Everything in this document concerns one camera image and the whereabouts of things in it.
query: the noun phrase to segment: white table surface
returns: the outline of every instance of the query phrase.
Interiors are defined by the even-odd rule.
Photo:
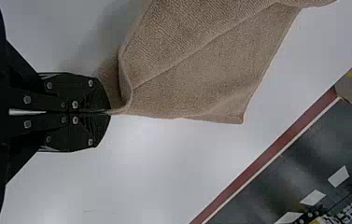
[[[91,74],[138,0],[0,0],[8,40],[40,72]],[[36,154],[0,223],[188,223],[352,66],[352,0],[304,10],[243,125],[114,117],[97,149]]]

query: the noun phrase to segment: gray floor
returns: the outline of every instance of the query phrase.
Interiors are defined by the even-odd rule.
[[[343,166],[350,177],[335,188],[328,178]],[[320,211],[336,215],[352,202],[352,105],[343,100],[208,223],[275,223],[287,212],[314,209],[300,201],[315,189],[326,194],[315,206]]]

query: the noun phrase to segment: screw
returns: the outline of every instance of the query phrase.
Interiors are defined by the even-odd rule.
[[[67,117],[62,117],[62,123],[66,123],[67,122]]]
[[[79,122],[79,118],[73,117],[73,124],[77,124]]]
[[[78,107],[77,101],[73,101],[73,108],[74,108],[74,109],[77,109],[77,107]]]
[[[24,96],[23,101],[25,104],[29,105],[31,103],[31,97],[30,96]]]
[[[31,126],[32,126],[32,123],[29,119],[24,122],[25,129],[29,129],[29,128],[31,128]]]
[[[47,136],[46,141],[47,141],[47,143],[51,142],[51,137],[50,137],[50,136]]]
[[[47,89],[51,90],[53,88],[53,84],[51,82],[47,83]]]

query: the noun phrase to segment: towel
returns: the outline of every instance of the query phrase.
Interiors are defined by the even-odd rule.
[[[96,71],[108,113],[242,123],[295,17],[333,1],[142,0],[118,54]]]

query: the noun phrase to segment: beige towel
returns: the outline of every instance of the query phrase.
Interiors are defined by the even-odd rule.
[[[242,123],[301,8],[333,1],[145,0],[118,56],[97,70],[108,113]]]

